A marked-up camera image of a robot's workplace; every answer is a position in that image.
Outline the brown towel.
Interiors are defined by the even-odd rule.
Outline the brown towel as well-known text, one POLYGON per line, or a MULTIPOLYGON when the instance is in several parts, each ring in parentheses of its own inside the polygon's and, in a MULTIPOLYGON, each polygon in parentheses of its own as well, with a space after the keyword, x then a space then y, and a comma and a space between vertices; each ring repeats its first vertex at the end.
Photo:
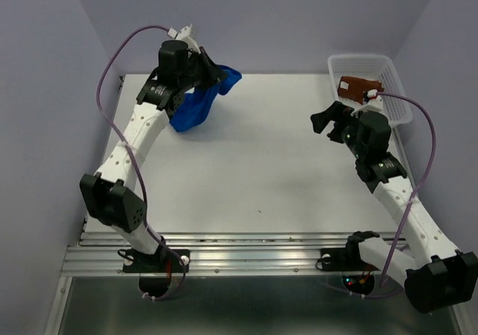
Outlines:
POLYGON ((337 93, 341 98, 363 104, 364 94, 370 90, 383 92, 384 88, 380 81, 372 81, 353 76, 342 76, 338 84, 337 93))

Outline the blue towel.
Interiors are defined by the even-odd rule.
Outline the blue towel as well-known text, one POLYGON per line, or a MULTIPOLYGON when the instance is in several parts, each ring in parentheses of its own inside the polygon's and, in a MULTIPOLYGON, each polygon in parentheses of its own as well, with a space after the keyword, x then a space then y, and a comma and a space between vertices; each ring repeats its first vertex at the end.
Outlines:
POLYGON ((184 103, 170 120, 170 125, 175 132, 184 133, 201 125, 208 118, 216 97, 227 95, 242 79, 239 71, 228 66, 220 66, 220 68, 226 73, 223 81, 206 90, 195 88, 192 93, 185 95, 184 103))

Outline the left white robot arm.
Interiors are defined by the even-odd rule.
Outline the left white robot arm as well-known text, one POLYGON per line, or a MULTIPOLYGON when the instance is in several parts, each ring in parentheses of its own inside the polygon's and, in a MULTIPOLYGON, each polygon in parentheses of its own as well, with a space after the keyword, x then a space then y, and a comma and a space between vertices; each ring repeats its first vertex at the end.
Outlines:
POLYGON ((147 202, 134 188, 143 185, 138 172, 160 132, 184 104, 187 91, 218 85, 226 73, 194 41, 168 40, 161 44, 158 66, 137 94, 132 115, 119 141, 92 175, 80 180, 89 215, 114 229, 151 271, 161 269, 166 252, 146 221, 147 202))

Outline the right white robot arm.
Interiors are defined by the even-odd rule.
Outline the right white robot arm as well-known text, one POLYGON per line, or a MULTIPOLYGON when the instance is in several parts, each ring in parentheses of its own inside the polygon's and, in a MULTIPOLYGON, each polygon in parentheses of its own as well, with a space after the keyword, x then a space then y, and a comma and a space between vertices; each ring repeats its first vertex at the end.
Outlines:
POLYGON ((388 211, 399 237, 409 246, 405 253, 377 232, 356 231, 344 247, 322 248, 318 269, 384 271, 420 313, 470 301, 477 284, 477 256, 464 253, 449 240, 414 195, 405 168, 388 150, 391 126, 386 116, 372 110, 354 111, 335 101, 311 115, 311 123, 317 134, 333 125, 328 138, 351 151, 359 178, 388 211))

